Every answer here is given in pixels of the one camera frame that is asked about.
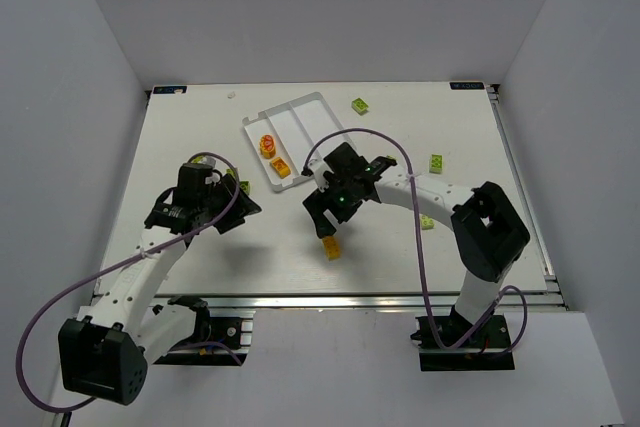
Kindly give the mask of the green 2x2 lego upturned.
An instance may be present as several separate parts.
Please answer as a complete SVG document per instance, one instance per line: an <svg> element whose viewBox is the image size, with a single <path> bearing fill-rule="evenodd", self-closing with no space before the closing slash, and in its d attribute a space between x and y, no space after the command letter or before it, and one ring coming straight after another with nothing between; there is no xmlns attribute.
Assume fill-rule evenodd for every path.
<svg viewBox="0 0 640 427"><path fill-rule="evenodd" d="M249 181L241 181L240 188L247 196L250 195L251 185Z"/></svg>

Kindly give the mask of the yellow 2x4 lego brick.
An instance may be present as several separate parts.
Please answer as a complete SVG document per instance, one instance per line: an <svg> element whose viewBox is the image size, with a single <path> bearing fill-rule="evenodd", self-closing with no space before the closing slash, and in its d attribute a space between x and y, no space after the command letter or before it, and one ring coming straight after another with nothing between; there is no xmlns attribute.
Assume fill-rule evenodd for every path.
<svg viewBox="0 0 640 427"><path fill-rule="evenodd" d="M341 248L334 236L326 236L321 241L329 261L337 260L341 257Z"/></svg>

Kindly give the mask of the yellow sloped printed lego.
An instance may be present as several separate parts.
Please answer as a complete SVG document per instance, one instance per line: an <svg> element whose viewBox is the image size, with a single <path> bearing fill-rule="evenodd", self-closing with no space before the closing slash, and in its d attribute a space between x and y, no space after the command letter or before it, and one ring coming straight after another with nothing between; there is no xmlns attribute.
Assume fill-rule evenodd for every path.
<svg viewBox="0 0 640 427"><path fill-rule="evenodd" d="M290 167L281 157L273 158L270 165L280 178L286 178L291 174Z"/></svg>

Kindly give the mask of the yellow round butterfly lego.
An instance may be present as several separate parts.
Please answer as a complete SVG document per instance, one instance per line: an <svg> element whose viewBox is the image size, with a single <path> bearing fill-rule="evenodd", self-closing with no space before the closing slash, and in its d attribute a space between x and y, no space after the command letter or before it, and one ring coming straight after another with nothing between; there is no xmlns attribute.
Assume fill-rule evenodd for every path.
<svg viewBox="0 0 640 427"><path fill-rule="evenodd" d="M272 135L265 134L259 140L259 151L265 159L274 158L276 155L276 143Z"/></svg>

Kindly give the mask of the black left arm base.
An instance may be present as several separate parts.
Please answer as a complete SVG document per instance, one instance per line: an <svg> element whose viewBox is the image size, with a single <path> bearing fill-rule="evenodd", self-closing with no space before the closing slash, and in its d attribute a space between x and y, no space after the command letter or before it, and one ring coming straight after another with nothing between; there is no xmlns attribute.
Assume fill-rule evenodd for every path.
<svg viewBox="0 0 640 427"><path fill-rule="evenodd" d="M248 355L252 324L248 317L211 313L207 302L195 296L175 296L166 307L186 307L196 314L190 337L181 340L155 365L241 367ZM152 307L158 316L165 307Z"/></svg>

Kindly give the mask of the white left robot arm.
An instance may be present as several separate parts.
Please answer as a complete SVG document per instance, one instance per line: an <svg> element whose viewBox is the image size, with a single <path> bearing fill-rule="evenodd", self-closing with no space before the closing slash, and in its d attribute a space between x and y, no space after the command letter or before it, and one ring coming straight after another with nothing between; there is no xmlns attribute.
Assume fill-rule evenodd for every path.
<svg viewBox="0 0 640 427"><path fill-rule="evenodd" d="M233 171L183 164L176 186L157 198L144 221L136 261L119 271L108 292L83 317L61 327L64 388L129 405L150 365L175 347L211 342L211 317L203 299L180 295L159 306L152 301L202 228L224 234L260 210Z"/></svg>

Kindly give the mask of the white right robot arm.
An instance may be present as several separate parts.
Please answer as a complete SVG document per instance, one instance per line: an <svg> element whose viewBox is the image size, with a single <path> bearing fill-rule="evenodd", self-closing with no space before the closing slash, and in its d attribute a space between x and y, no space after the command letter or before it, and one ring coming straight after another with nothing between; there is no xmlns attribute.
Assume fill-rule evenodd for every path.
<svg viewBox="0 0 640 427"><path fill-rule="evenodd" d="M450 229L467 270L451 316L466 327L495 306L506 274L530 241L530 233L504 190L493 182L475 188L412 174L396 160L365 160L346 142L302 174L316 189L303 201L320 239L336 232L366 201L407 208Z"/></svg>

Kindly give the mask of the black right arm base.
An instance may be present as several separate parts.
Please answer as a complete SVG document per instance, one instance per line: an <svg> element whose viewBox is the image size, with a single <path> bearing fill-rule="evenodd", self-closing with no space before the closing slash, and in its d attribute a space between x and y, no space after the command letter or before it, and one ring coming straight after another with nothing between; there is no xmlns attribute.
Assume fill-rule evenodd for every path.
<svg viewBox="0 0 640 427"><path fill-rule="evenodd" d="M441 349L433 337L428 317L416 318L410 335L418 348L422 372L513 371L511 337L504 315L492 315L456 349Z"/></svg>

